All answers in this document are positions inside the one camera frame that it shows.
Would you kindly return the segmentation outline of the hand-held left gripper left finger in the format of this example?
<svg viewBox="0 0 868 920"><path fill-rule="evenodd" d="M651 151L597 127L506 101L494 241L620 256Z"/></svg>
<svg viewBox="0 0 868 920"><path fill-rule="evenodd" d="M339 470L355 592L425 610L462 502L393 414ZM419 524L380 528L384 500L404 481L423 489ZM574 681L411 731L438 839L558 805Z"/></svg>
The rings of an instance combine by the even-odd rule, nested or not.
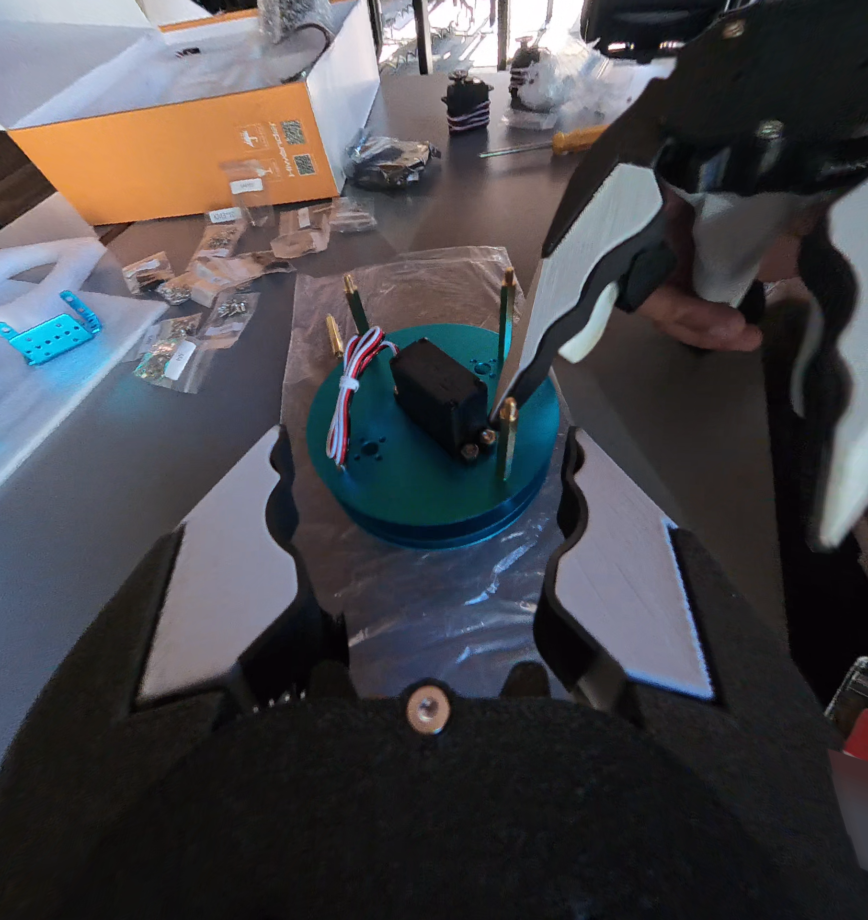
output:
<svg viewBox="0 0 868 920"><path fill-rule="evenodd" d="M288 433L275 425L187 514L138 704L221 688L267 705L305 685L315 596L292 544L292 482Z"/></svg>

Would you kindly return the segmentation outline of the bubble wrap bag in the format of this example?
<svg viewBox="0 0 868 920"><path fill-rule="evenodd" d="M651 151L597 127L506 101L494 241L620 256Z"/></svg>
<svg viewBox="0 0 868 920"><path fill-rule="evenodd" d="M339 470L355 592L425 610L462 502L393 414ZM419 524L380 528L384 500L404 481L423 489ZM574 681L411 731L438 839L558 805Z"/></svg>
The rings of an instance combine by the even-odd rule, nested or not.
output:
<svg viewBox="0 0 868 920"><path fill-rule="evenodd" d="M257 1L256 11L260 34L272 45L303 29L318 29L331 39L337 29L329 1Z"/></svg>

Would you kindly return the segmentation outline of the white foam tray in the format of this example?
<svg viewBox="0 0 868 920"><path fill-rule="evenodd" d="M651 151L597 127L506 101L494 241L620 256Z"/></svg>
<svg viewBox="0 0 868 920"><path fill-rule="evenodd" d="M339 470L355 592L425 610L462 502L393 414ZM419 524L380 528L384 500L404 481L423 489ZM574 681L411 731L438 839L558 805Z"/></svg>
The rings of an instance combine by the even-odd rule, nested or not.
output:
<svg viewBox="0 0 868 920"><path fill-rule="evenodd" d="M0 337L0 489L106 374L136 351L166 308L155 298L88 291L76 295L102 327L87 343L29 366Z"/></svg>

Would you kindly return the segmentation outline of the black servo motor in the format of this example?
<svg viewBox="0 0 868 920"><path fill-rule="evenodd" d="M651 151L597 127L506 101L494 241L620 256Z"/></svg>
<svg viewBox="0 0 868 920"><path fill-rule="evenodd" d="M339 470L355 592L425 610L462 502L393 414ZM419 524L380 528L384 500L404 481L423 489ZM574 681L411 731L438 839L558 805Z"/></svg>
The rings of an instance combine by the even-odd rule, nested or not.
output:
<svg viewBox="0 0 868 920"><path fill-rule="evenodd" d="M486 384L428 338L401 348L390 371L405 416L451 458L476 461L489 429Z"/></svg>

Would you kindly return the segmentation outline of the blue round turntable base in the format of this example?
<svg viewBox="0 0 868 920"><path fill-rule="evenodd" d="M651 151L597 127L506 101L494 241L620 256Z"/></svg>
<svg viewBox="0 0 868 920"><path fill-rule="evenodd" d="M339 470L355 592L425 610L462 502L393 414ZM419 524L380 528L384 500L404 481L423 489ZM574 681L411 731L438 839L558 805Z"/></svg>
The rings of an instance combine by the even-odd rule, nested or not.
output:
<svg viewBox="0 0 868 920"><path fill-rule="evenodd" d="M306 448L325 488L361 528L399 546L451 548L481 542L513 523L543 486L560 409L547 379L520 409L508 480L494 449L470 464L451 458L397 406L391 353L359 379L350 412L347 465L325 454L342 374L325 374L305 424Z"/></svg>

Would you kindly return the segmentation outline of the bag of black parts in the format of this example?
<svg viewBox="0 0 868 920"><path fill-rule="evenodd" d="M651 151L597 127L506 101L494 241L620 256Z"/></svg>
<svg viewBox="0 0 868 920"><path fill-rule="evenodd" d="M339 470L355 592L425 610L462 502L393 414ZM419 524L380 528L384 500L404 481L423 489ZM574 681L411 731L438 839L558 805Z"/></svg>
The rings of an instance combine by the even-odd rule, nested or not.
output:
<svg viewBox="0 0 868 920"><path fill-rule="evenodd" d="M428 141L364 133L347 148L345 174L362 190L407 190L420 183L431 161L441 156Z"/></svg>

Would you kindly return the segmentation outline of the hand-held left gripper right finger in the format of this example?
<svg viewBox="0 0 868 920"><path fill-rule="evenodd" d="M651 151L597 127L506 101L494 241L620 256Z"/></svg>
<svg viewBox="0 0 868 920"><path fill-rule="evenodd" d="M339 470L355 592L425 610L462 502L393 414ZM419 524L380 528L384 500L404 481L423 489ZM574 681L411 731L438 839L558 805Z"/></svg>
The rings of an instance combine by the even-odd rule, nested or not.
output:
<svg viewBox="0 0 868 920"><path fill-rule="evenodd" d="M577 427L566 433L550 556L533 620L555 678L587 701L619 701L636 684L715 700L676 525Z"/></svg>

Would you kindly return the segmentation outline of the grey desk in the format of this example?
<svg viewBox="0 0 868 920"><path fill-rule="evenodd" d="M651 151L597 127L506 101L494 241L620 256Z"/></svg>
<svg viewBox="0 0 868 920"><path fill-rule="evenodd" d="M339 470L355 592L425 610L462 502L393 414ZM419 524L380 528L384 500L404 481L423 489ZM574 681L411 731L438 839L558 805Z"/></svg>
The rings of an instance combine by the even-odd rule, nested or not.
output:
<svg viewBox="0 0 868 920"><path fill-rule="evenodd" d="M525 143L494 88L487 132L450 139L443 73L384 75L372 133L428 140L442 159L410 196L382 196L374 232L302 259L313 276L404 252L505 247L526 289L575 165L545 152L481 159ZM262 303L198 395L119 364L0 489L0 764L26 712L152 543L279 421L293 279L265 278ZM762 621L787 642L762 358L703 355L639 316L612 316L577 365L555 363L571 420L670 517L693 532Z"/></svg>

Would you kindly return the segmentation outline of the pile of small screw bags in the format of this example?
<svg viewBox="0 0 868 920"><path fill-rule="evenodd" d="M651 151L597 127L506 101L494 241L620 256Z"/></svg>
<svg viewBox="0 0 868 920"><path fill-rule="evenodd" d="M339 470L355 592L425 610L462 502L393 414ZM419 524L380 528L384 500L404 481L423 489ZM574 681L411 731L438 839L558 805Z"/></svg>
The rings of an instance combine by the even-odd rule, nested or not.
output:
<svg viewBox="0 0 868 920"><path fill-rule="evenodd" d="M132 374L142 382L198 392L218 351L233 347L254 318L254 284L295 271L294 260L325 251L333 235L374 229L374 204L367 192L330 201L273 206L250 222L257 209L232 211L233 220L209 221L183 272L162 250L123 267L129 293L151 295L179 316L152 323L129 351Z"/></svg>

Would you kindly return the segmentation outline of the long blue perforated bracket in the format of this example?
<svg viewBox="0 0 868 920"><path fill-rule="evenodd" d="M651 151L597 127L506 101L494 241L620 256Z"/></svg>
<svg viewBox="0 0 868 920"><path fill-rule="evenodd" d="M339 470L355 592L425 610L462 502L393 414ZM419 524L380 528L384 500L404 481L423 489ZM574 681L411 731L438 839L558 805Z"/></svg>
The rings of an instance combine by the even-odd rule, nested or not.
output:
<svg viewBox="0 0 868 920"><path fill-rule="evenodd" d="M24 331L17 331L0 321L0 337L24 358L28 366L54 360L95 339L102 331L99 317L79 296L72 291L62 291L60 299L68 312L52 316Z"/></svg>

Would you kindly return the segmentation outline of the orange cardboard box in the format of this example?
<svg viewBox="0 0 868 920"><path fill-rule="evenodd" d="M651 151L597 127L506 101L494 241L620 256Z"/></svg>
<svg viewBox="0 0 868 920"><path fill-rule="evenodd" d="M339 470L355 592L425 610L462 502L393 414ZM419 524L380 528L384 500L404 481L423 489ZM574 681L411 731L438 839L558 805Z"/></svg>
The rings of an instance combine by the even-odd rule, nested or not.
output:
<svg viewBox="0 0 868 920"><path fill-rule="evenodd" d="M380 86L366 2L271 44L256 10L0 2L0 126L88 224L343 188Z"/></svg>

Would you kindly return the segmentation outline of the clear plastic bag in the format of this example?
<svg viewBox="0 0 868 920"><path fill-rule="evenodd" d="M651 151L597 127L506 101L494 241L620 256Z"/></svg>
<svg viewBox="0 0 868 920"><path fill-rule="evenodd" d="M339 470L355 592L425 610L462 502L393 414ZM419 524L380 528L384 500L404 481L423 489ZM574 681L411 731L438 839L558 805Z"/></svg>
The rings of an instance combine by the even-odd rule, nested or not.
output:
<svg viewBox="0 0 868 920"><path fill-rule="evenodd" d="M514 263L505 247L446 247L394 256L349 270L369 319L387 333L440 323L497 331L499 288ZM289 431L293 496L300 521L294 545L330 614L344 614L350 670L361 696L391 696L433 677L465 696L497 696L518 661L535 661L532 637L546 563L562 535L555 515L566 439L556 425L545 484L502 533L474 546L415 549L384 542L351 521L309 457L306 425L320 384L339 363L327 315L354 328L344 273L298 272L280 421Z"/></svg>

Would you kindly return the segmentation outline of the black servo in clear bag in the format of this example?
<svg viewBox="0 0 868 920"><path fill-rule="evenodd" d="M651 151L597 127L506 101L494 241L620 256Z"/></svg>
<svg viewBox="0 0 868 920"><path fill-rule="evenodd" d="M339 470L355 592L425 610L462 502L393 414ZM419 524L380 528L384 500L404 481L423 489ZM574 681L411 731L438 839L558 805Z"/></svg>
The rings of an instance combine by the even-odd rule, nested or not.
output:
<svg viewBox="0 0 868 920"><path fill-rule="evenodd" d="M509 107L502 122L526 132L569 131L612 121L610 61L582 40L558 50L520 40L510 62Z"/></svg>

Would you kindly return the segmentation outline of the person's right hand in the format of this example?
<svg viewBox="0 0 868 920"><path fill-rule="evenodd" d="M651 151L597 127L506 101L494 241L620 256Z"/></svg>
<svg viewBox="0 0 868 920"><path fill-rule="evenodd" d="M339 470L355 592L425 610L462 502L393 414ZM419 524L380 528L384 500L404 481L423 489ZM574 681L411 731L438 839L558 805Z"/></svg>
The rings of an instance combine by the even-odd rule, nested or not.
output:
<svg viewBox="0 0 868 920"><path fill-rule="evenodd" d="M666 282L637 309L658 330L683 344L708 351L755 351L762 330L730 305L706 301L693 286L693 209L681 199L669 201L666 241L677 265ZM762 259L758 279L772 285L770 306L808 305L810 295L798 276L797 259L804 238L819 222L818 211L802 213L777 236Z"/></svg>

